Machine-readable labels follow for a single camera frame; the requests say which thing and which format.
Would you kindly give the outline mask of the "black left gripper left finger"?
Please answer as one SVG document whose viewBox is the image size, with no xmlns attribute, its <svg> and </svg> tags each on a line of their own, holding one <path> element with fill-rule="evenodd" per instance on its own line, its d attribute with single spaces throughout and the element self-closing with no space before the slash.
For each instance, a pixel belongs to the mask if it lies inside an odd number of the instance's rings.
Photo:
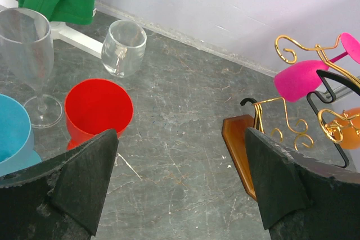
<svg viewBox="0 0 360 240">
<path fill-rule="evenodd" d="M 114 129 L 1 177 L 1 239 L 90 239 L 114 167 Z"/>
</svg>

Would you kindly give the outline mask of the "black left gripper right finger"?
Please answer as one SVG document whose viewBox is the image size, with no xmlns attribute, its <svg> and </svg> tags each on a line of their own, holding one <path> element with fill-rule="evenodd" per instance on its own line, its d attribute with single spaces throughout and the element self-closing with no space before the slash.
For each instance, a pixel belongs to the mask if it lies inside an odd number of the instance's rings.
<svg viewBox="0 0 360 240">
<path fill-rule="evenodd" d="M 247 128 L 263 227 L 272 239 L 359 239 L 359 173 L 323 163 Z"/>
</svg>

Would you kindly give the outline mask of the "blue plastic wine glass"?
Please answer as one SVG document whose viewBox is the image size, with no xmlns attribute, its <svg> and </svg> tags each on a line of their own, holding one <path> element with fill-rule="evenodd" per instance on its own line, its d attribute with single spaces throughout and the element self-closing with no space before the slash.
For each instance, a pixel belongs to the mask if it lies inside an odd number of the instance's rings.
<svg viewBox="0 0 360 240">
<path fill-rule="evenodd" d="M 1 176 L 40 162 L 27 110 L 17 100 L 1 94 Z"/>
</svg>

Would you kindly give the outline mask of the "orange plastic wine glass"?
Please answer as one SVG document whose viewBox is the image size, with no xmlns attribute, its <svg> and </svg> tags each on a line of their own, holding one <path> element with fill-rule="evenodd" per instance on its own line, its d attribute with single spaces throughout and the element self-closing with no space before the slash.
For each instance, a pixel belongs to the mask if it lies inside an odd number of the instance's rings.
<svg viewBox="0 0 360 240">
<path fill-rule="evenodd" d="M 343 116 L 354 116 L 356 114 L 359 114 L 359 107 L 356 108 L 351 108 L 348 110 L 343 110 L 341 115 Z M 334 118 L 334 120 L 332 122 L 330 122 L 330 125 L 334 125 L 335 122 L 338 122 L 341 126 L 348 126 L 349 122 L 340 119 L 339 117 Z M 359 116 L 352 119 L 351 122 L 353 123 L 353 125 L 355 126 L 355 128 L 359 128 Z M 340 143 L 340 146 L 346 150 L 355 150 L 357 148 L 359 148 L 359 135 L 357 134 L 356 130 L 354 127 L 345 127 L 343 129 L 341 129 L 342 133 L 343 133 L 343 141 Z M 333 129 L 334 131 L 334 138 L 335 139 L 339 139 L 339 131 L 336 129 Z"/>
</svg>

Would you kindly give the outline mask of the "red plastic wine glass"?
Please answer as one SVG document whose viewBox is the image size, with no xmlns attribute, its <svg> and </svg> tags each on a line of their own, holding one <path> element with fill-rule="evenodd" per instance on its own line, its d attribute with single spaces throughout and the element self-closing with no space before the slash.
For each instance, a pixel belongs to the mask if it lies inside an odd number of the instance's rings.
<svg viewBox="0 0 360 240">
<path fill-rule="evenodd" d="M 107 129 L 115 129 L 120 137 L 134 113 L 129 94 L 119 84 L 100 78 L 81 81 L 70 89 L 64 109 L 70 135 L 67 150 Z"/>
</svg>

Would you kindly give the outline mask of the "pink plastic wine glass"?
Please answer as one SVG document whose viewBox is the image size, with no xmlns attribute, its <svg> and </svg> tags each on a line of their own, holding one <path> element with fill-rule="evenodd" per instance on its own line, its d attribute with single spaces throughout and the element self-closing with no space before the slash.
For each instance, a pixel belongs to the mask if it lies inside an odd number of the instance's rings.
<svg viewBox="0 0 360 240">
<path fill-rule="evenodd" d="M 317 52 L 320 59 L 299 62 L 297 61 L 298 58 L 296 52 L 293 49 L 284 48 L 283 51 L 288 52 L 293 56 L 293 60 L 290 61 L 285 56 L 283 56 L 280 51 L 280 39 L 286 39 L 304 51 L 315 51 Z M 329 59 L 325 51 L 335 49 L 339 43 L 342 44 L 345 52 L 332 59 Z M 317 75 L 317 70 L 327 71 L 332 68 L 340 74 L 344 75 L 357 87 L 359 86 L 359 79 L 355 75 L 335 64 L 336 61 L 344 58 L 347 55 L 350 56 L 356 63 L 359 63 L 359 41 L 357 41 L 355 37 L 348 33 L 342 33 L 338 35 L 334 46 L 322 47 L 317 44 L 313 48 L 305 47 L 286 35 L 280 35 L 275 39 L 274 47 L 280 59 L 290 65 L 288 68 L 279 72 L 274 77 L 274 85 L 277 91 L 282 98 L 289 102 L 296 102 L 320 86 L 322 81 Z"/>
</svg>

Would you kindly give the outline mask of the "clear wine glass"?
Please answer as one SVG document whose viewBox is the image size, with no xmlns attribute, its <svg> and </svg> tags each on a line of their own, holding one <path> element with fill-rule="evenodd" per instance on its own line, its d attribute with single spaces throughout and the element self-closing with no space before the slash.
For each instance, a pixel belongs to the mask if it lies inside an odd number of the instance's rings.
<svg viewBox="0 0 360 240">
<path fill-rule="evenodd" d="M 43 94 L 55 59 L 48 19 L 28 8 L 2 10 L 1 54 L 12 73 L 35 93 L 24 103 L 32 127 L 44 129 L 56 125 L 64 114 L 62 104 Z"/>
</svg>

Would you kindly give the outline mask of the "small clear glass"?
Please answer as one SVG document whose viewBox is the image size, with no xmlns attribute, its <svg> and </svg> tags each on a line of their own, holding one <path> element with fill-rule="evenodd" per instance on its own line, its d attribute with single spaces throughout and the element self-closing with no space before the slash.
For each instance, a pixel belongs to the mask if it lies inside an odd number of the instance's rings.
<svg viewBox="0 0 360 240">
<path fill-rule="evenodd" d="M 134 74 L 141 65 L 146 49 L 147 35 L 132 21 L 114 21 L 102 45 L 101 61 L 113 76 L 125 78 Z"/>
</svg>

